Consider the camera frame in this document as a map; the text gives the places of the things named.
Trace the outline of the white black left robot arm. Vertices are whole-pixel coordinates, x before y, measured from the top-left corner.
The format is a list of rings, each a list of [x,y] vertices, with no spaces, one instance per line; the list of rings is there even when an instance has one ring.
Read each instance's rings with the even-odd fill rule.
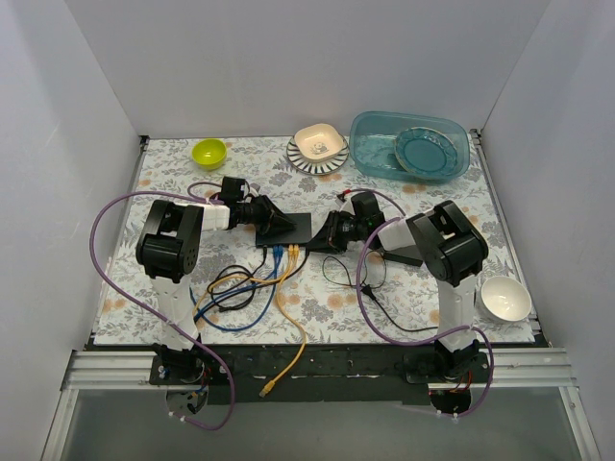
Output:
[[[205,370],[192,349],[199,331],[193,320],[190,274],[196,266],[202,231],[225,231],[253,225],[258,236],[278,236],[297,224],[266,196],[251,193],[244,179],[225,177],[219,205],[179,205],[155,200],[136,244],[136,261],[143,266],[164,317],[161,343],[155,346],[162,377],[185,384],[197,382]]]

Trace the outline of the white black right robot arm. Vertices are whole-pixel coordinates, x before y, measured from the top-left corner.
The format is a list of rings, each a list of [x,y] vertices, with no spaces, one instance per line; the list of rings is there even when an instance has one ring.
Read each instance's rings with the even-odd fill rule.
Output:
[[[331,211],[323,227],[307,243],[313,253],[341,254],[350,242],[361,241],[360,258],[370,250],[390,253],[415,249],[421,263],[437,281],[439,324],[433,338],[431,361],[417,362],[418,369],[432,369],[446,381],[466,376],[479,357],[479,341],[472,324],[477,277],[488,257],[486,241],[461,209],[445,201],[427,213],[387,221],[378,192],[356,189],[349,207]]]

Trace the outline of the black network switch box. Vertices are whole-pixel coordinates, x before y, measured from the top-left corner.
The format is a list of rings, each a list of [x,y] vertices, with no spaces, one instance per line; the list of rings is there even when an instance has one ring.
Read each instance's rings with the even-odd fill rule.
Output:
[[[256,247],[305,246],[312,238],[311,214],[309,212],[288,213],[287,217],[295,224],[294,230],[287,230],[277,235],[261,236],[257,234],[255,238]]]

